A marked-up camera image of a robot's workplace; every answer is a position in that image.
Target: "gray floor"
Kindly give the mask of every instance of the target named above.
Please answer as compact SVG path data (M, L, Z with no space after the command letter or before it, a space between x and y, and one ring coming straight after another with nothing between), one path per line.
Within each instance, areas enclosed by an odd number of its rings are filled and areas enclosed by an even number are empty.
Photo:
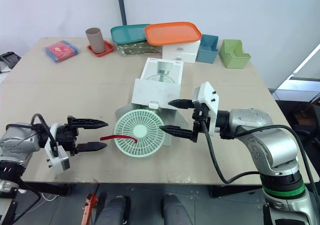
M52 202L41 201L23 216L17 225L79 225L87 193L96 190L96 184L77 184L72 194ZM210 198L208 187L202 185L122 185L101 184L98 196L105 204L118 195L131 198L131 225L163 225L160 202L163 195L176 195L185 206L194 225L262 225L264 197L260 190ZM20 214L33 200L31 192L17 196Z

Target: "gray cup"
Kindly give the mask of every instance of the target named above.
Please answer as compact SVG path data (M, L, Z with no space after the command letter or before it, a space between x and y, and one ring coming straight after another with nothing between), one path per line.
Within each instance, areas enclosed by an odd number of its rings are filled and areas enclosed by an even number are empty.
M101 54L106 51L104 38L102 37L102 33L99 28L91 27L85 31L85 34L89 40L91 49L96 54Z

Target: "fan grille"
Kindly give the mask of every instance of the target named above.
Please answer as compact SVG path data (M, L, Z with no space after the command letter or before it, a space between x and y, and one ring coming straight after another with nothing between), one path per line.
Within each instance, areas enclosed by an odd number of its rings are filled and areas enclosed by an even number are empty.
M114 134L134 137L133 139L116 138L116 146L131 157L146 157L155 153L164 143L165 133L159 128L164 123L154 112L136 109L124 114L116 123Z

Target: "white wall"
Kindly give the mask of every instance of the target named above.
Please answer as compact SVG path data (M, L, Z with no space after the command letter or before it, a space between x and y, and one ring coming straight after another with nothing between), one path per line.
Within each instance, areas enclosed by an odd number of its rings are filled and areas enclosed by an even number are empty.
M318 52L297 72L295 77L320 79L320 50L318 50Z
M272 89L320 42L320 0L124 0L124 3L128 24L190 21L204 34L241 39L265 84Z
M90 27L110 37L119 25L118 0L0 0L0 54L23 56L40 37L85 37Z

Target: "red ribbon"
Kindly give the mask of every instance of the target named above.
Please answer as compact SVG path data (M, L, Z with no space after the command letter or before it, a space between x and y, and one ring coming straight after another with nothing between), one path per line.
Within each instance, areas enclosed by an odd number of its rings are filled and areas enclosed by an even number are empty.
M110 135L110 136L100 137L100 141L109 140L109 139L133 139L135 144L138 142L138 139L134 138L133 136L126 136L126 135Z

